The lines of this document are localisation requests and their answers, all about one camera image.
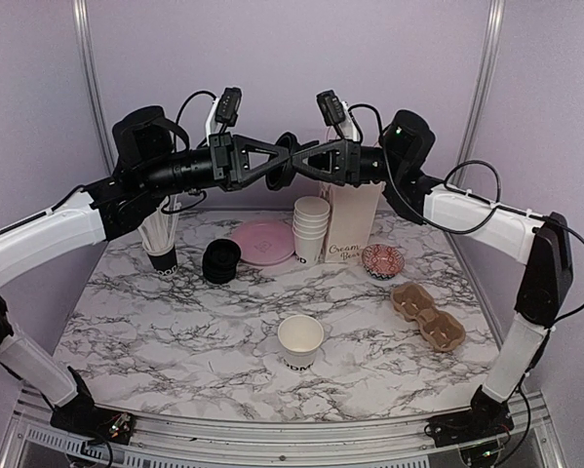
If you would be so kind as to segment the white paper cup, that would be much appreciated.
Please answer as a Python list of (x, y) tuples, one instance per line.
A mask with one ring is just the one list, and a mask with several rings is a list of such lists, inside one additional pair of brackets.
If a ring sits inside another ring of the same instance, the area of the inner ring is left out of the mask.
[(277, 329), (283, 349), (283, 362), (296, 372), (308, 371), (313, 366), (317, 352), (325, 339), (323, 326), (307, 315), (286, 318)]

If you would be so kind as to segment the black cup lid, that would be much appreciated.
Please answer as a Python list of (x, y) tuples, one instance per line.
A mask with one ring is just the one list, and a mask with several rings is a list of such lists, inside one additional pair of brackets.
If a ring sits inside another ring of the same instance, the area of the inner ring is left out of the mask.
[(279, 191), (292, 184), (295, 177), (292, 156), (299, 148), (296, 135), (290, 132), (280, 135), (276, 145), (285, 147), (288, 150), (288, 157), (284, 162), (271, 169), (265, 176), (266, 187), (271, 191)]

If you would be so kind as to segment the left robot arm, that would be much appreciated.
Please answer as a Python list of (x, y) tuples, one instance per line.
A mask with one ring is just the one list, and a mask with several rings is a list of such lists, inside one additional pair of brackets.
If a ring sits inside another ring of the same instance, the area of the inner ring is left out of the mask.
[[(213, 134), (204, 148), (174, 150), (186, 131), (152, 105), (112, 129), (119, 159), (112, 175), (71, 190), (43, 212), (0, 229), (0, 289), (21, 274), (79, 248), (135, 231), (163, 200), (195, 189), (247, 187), (290, 160), (285, 146), (229, 133)], [(102, 412), (82, 397), (83, 385), (7, 317), (0, 295), (0, 364), (63, 408), (83, 434), (102, 425)]]

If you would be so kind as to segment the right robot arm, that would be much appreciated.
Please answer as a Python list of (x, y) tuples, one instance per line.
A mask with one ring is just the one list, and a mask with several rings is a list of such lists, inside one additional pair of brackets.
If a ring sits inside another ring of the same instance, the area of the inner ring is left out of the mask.
[(426, 175), (422, 165), (435, 135), (414, 112), (401, 109), (388, 126), (378, 129), (376, 147), (345, 137), (294, 149), (292, 169), (337, 185), (382, 181), (383, 195), (398, 216), (471, 237), (526, 268), (499, 356), (462, 417), (463, 429), (482, 437), (499, 422), (500, 409), (537, 364), (553, 327), (564, 319), (560, 309), (573, 281), (572, 232), (561, 214), (514, 209)]

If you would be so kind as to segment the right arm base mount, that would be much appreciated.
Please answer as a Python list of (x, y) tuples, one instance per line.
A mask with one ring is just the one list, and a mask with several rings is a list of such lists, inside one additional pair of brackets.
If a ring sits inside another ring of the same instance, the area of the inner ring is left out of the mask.
[(424, 433), (433, 439), (437, 448), (442, 448), (509, 435), (514, 428), (507, 402), (493, 400), (479, 387), (468, 409), (430, 417)]

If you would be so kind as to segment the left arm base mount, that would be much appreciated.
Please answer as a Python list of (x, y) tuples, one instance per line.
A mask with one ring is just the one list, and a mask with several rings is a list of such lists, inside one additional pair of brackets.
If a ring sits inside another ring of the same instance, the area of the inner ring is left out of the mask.
[(136, 418), (133, 414), (99, 407), (81, 375), (67, 368), (76, 383), (77, 393), (69, 403), (52, 410), (50, 425), (70, 433), (126, 446), (132, 437)]

